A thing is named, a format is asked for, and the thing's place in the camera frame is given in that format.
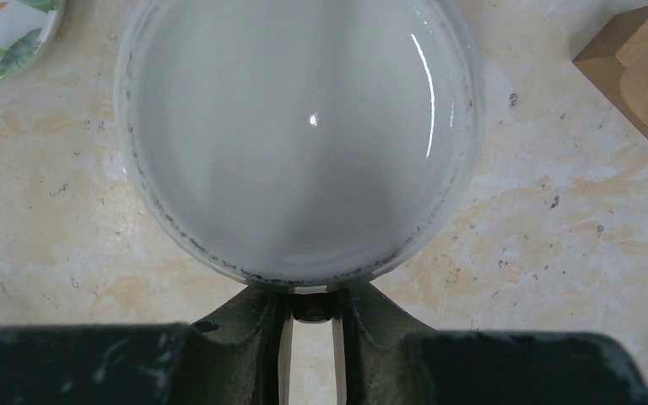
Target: beige table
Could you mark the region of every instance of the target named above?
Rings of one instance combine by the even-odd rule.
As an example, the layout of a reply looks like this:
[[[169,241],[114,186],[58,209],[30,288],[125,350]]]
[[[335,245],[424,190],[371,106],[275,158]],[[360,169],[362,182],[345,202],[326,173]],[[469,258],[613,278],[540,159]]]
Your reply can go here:
[[[111,88],[136,3],[71,0],[44,58],[0,84],[0,324],[193,321],[242,289],[178,249],[128,182]],[[438,328],[608,333],[648,379],[648,142],[570,62],[648,2],[462,3],[483,158],[451,223],[375,285]],[[292,403],[334,403],[329,327],[294,339]]]

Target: wooden block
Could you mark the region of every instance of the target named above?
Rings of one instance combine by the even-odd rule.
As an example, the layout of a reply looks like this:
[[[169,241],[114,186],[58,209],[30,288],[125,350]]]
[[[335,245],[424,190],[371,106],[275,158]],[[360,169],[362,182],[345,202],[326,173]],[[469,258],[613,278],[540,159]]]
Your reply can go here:
[[[648,139],[648,6],[616,15],[573,63]]]

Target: marble tabletop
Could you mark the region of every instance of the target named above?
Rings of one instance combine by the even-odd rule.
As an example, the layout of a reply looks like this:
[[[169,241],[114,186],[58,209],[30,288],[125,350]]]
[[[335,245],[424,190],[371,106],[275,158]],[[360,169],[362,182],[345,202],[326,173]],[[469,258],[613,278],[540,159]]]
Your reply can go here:
[[[0,324],[194,321],[243,288],[165,236],[127,179],[111,91],[137,2],[71,0],[43,58],[0,83]],[[648,381],[648,142],[570,62],[648,1],[461,4],[482,159],[450,223],[374,285],[440,329],[609,334]],[[294,327],[291,403],[335,403],[331,339]]]

